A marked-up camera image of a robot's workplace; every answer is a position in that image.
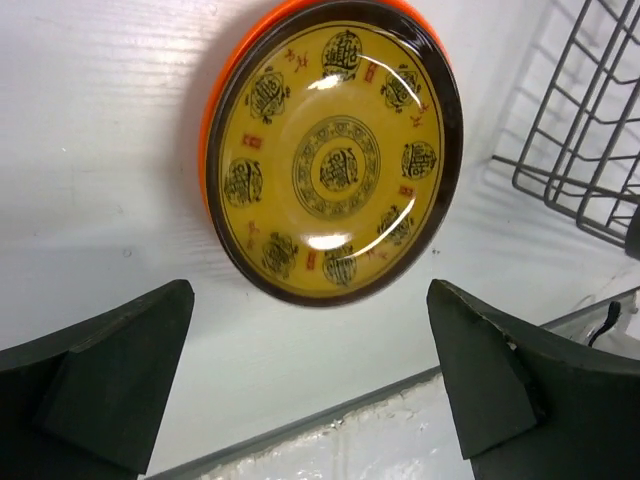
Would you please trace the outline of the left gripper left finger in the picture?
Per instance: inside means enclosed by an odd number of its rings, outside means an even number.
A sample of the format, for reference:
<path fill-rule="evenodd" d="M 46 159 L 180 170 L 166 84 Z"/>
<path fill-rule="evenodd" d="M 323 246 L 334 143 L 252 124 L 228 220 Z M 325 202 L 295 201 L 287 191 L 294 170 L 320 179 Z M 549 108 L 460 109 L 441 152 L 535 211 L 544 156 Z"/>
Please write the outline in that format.
<path fill-rule="evenodd" d="M 173 280 L 1 353 L 4 479 L 136 479 L 149 467 L 191 323 Z"/>

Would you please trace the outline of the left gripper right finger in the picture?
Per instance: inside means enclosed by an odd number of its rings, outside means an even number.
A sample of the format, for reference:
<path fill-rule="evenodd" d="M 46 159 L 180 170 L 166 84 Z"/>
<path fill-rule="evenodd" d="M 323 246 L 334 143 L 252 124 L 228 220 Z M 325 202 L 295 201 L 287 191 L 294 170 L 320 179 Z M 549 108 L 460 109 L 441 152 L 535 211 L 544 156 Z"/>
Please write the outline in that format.
<path fill-rule="evenodd" d="M 426 297 L 477 479 L 636 479 L 639 363 L 563 338 L 444 280 Z"/>

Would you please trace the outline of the orange plastic plate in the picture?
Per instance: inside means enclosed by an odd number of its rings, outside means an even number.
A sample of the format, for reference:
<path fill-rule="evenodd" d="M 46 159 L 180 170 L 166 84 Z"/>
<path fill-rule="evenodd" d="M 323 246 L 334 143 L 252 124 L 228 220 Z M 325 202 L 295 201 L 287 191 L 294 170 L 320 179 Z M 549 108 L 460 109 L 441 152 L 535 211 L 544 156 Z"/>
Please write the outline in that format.
<path fill-rule="evenodd" d="M 236 65 L 250 50 L 253 44 L 258 41 L 264 34 L 266 34 L 274 25 L 283 21 L 285 18 L 298 13 L 299 11 L 320 4 L 325 4 L 325 1 L 282 1 L 270 11 L 268 11 L 247 31 L 244 37 L 237 43 L 235 48 L 227 57 L 215 83 L 213 84 L 213 87 L 210 90 L 206 107 L 204 109 L 199 134 L 198 179 L 202 200 L 208 214 L 208 219 L 212 225 L 215 224 L 215 220 L 213 208 L 209 205 L 209 201 L 213 199 L 213 194 L 209 193 L 207 190 L 207 153 L 214 117 L 221 105 L 221 96 L 227 84 L 227 81 L 234 73 Z M 445 64 L 448 67 L 451 67 L 450 56 L 448 55 L 448 52 L 443 45 L 440 37 L 438 36 L 436 30 L 425 19 L 425 17 L 408 1 L 374 1 L 374 4 L 384 5 L 385 7 L 389 8 L 395 8 L 400 13 L 407 15 L 411 20 L 415 21 L 417 25 L 426 32 L 427 36 L 435 44 L 435 47 L 443 55 Z"/>

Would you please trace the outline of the yellow brown patterned plate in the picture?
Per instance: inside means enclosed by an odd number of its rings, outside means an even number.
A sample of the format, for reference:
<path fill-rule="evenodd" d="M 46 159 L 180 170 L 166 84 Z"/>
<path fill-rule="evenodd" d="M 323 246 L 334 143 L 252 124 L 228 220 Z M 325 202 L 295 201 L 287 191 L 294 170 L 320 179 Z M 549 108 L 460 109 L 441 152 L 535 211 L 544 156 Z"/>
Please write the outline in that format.
<path fill-rule="evenodd" d="M 207 153 L 213 226 L 268 295 L 358 301 L 426 250 L 463 141 L 452 69 L 426 32 L 374 1 L 325 1 L 274 25 L 227 81 Z"/>

